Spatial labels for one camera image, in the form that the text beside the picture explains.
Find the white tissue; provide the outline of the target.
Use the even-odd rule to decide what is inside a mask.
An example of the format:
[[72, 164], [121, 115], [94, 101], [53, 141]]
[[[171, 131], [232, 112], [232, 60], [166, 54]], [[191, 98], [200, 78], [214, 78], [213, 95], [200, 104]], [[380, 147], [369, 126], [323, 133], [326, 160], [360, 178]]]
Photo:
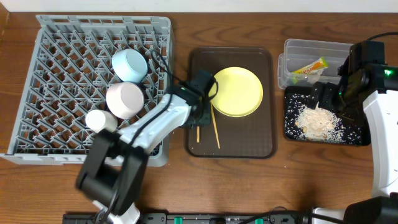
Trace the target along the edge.
[[323, 73], [323, 70], [315, 70], [314, 72], [308, 74], [306, 76], [307, 82], [309, 84], [314, 84], [315, 82], [318, 82], [322, 73]]

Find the wooden chopstick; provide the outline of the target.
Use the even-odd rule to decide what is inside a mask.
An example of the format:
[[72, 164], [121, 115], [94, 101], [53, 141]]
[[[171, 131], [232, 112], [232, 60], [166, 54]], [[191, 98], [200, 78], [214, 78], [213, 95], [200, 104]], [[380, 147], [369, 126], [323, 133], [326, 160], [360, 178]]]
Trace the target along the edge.
[[214, 128], [214, 131], [215, 131], [215, 138], [216, 138], [218, 149], [220, 149], [221, 148], [220, 147], [220, 139], [219, 139], [219, 136], [218, 136], [218, 128], [217, 128], [217, 125], [216, 125], [215, 112], [214, 112], [214, 109], [213, 109], [213, 105], [210, 104], [210, 106], [211, 106], [211, 108], [210, 108], [211, 109], [211, 118], [212, 118], [213, 128]]
[[197, 143], [200, 143], [200, 127], [197, 126]]

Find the green snack wrapper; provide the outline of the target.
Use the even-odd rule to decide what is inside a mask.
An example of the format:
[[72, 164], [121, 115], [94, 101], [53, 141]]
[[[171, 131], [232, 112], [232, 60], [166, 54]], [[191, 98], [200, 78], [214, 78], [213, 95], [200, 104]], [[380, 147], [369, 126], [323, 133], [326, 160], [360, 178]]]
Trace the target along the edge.
[[329, 67], [329, 63], [325, 60], [324, 57], [320, 57], [318, 60], [314, 61], [310, 65], [306, 65], [298, 70], [295, 70], [293, 72], [293, 74], [295, 74], [295, 76], [293, 77], [292, 83], [297, 84], [300, 81], [299, 80], [300, 77], [298, 75], [304, 75], [304, 78], [307, 81], [306, 76], [308, 74], [314, 72], [315, 70], [323, 70], [324, 71], [328, 67]]

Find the yellow round plate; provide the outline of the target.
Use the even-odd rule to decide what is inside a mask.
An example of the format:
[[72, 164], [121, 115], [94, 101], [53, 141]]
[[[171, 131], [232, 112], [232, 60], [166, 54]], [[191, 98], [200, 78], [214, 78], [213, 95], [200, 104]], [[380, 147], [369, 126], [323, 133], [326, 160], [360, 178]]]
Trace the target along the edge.
[[217, 84], [209, 92], [213, 107], [230, 117], [247, 116], [258, 109], [264, 91], [259, 78], [250, 70], [228, 67], [214, 75]]

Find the light blue bowl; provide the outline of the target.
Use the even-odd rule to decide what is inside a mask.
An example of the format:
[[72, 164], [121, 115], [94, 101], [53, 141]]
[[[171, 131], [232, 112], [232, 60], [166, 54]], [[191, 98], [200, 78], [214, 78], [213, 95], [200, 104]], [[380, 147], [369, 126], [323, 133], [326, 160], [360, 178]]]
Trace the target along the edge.
[[112, 56], [111, 64], [115, 74], [123, 82], [140, 83], [148, 72], [145, 58], [134, 49], [116, 52]]

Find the white pink bowl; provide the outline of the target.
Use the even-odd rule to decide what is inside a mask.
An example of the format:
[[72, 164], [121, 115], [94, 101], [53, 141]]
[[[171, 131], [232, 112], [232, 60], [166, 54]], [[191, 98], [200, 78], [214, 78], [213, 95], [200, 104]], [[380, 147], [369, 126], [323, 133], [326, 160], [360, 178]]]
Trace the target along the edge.
[[130, 119], [143, 109], [144, 95], [134, 83], [115, 83], [106, 92], [106, 104], [113, 115]]

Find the white paper cup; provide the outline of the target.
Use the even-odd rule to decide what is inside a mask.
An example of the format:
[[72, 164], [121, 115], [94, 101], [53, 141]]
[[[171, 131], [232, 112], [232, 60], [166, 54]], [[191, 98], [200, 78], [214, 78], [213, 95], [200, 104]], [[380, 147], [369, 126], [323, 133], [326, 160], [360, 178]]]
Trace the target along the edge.
[[85, 116], [85, 123], [96, 133], [103, 129], [114, 132], [118, 126], [117, 119], [110, 112], [103, 110], [91, 110]]

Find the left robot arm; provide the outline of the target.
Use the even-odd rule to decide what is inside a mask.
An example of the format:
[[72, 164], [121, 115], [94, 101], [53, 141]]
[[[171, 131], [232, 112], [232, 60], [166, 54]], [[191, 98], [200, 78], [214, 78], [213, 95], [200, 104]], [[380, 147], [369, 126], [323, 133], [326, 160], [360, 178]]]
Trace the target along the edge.
[[149, 156], [178, 127], [194, 128], [210, 122], [210, 101], [218, 91], [214, 75], [199, 71], [193, 80], [168, 88], [160, 103], [139, 121], [96, 134], [76, 178], [76, 188], [99, 203], [94, 223], [136, 223], [139, 198]]

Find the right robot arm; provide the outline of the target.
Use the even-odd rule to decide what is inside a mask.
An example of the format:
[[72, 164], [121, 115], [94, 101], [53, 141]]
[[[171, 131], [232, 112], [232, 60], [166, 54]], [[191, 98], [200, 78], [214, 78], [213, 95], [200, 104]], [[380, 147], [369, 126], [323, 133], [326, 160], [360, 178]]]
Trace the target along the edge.
[[375, 37], [350, 47], [338, 84], [316, 82], [308, 108], [336, 113], [369, 127], [373, 154], [372, 197], [344, 209], [314, 208], [309, 223], [397, 223], [397, 67], [385, 61]]

